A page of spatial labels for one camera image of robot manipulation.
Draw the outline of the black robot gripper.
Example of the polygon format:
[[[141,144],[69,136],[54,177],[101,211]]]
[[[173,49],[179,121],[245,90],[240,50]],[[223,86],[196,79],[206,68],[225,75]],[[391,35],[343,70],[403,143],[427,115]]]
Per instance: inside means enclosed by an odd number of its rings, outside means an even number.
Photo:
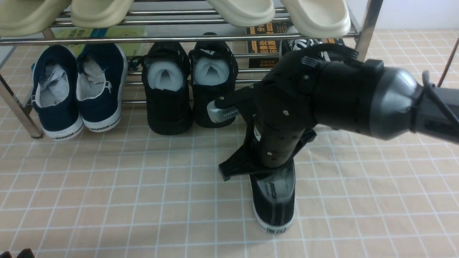
[[[318,48],[291,51],[262,81],[217,102],[220,109],[235,106],[247,127],[243,145],[219,165],[223,181],[283,168],[314,141],[317,123],[307,100],[307,81],[320,64],[317,54]]]

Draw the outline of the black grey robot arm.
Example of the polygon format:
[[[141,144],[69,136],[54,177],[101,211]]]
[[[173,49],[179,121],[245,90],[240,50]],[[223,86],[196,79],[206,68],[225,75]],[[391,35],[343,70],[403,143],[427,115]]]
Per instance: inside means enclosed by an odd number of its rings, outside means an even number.
[[[418,83],[405,69],[355,59],[345,46],[322,44],[284,55],[256,85],[208,104],[219,123],[242,116],[242,147],[219,165],[224,180],[290,167],[324,125],[390,140],[408,131],[458,144],[458,89]]]

